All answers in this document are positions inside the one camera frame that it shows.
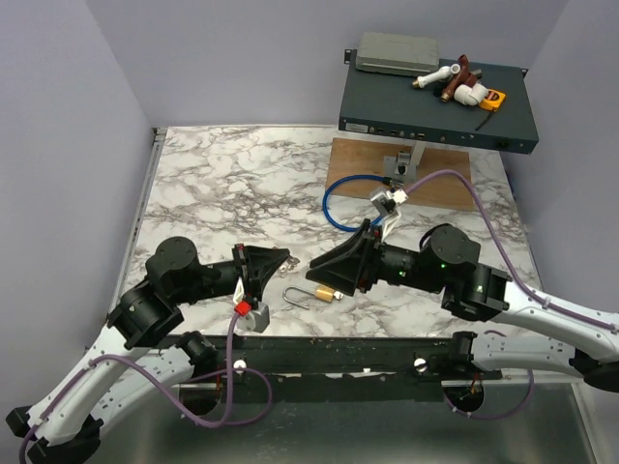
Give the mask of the silver key with ring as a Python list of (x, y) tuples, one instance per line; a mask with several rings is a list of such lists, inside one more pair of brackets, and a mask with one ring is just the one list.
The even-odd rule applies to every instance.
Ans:
[(300, 263), (300, 260), (290, 256), (282, 265), (280, 265), (279, 271), (281, 273), (287, 273), (293, 271)]

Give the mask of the white pipe elbow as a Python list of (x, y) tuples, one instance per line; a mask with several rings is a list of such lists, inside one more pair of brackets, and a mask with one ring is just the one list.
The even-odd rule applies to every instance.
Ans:
[(479, 82), (473, 86), (460, 84), (454, 91), (454, 100), (466, 106), (479, 106), (487, 94), (487, 87)]

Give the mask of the brass padlock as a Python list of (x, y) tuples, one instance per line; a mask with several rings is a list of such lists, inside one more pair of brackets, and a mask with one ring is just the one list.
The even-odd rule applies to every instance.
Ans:
[(318, 301), (324, 302), (324, 303), (332, 303), (333, 301), (341, 301), (341, 300), (336, 300), (334, 298), (334, 293), (337, 290), (334, 290), (330, 287), (326, 287), (326, 286), (318, 286), (316, 287), (314, 290), (309, 290), (309, 289), (305, 289), (302, 287), (298, 287), (298, 286), (288, 286), (285, 287), (281, 293), (281, 297), (282, 299), (291, 305), (294, 305), (296, 307), (302, 308), (302, 309), (308, 309), (309, 306), (307, 304), (303, 304), (302, 302), (293, 300), (290, 298), (290, 294), (291, 293), (299, 293), (299, 294), (303, 294), (306, 296), (312, 296), (313, 298), (315, 298)]

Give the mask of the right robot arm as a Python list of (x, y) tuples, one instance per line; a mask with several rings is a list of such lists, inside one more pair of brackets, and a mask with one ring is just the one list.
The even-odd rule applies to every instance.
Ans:
[(458, 379), (502, 368), (544, 370), (618, 390), (618, 316), (571, 303), (482, 264), (481, 247), (450, 224), (435, 227), (415, 251), (384, 242), (368, 222), (346, 242), (313, 259), (306, 278), (344, 295), (366, 293), (384, 281), (442, 296), (457, 318), (520, 327), (515, 338), (469, 334), (445, 355)]

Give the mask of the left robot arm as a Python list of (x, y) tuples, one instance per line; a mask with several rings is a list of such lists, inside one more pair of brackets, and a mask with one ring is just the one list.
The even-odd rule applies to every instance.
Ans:
[(120, 298), (98, 337), (72, 371), (46, 397), (13, 409), (6, 423), (22, 443), (22, 463), (83, 463), (98, 449), (103, 432), (155, 391), (170, 396), (170, 387), (209, 377), (225, 380), (225, 408), (220, 419), (199, 420), (207, 428), (229, 422), (233, 398), (233, 336), (225, 351), (199, 331), (184, 333), (158, 358), (146, 355), (184, 320), (181, 305), (231, 297), (233, 331), (263, 332), (270, 323), (262, 301), (266, 284), (290, 252), (238, 244), (232, 258), (203, 265), (186, 237), (161, 242), (147, 259), (146, 275)]

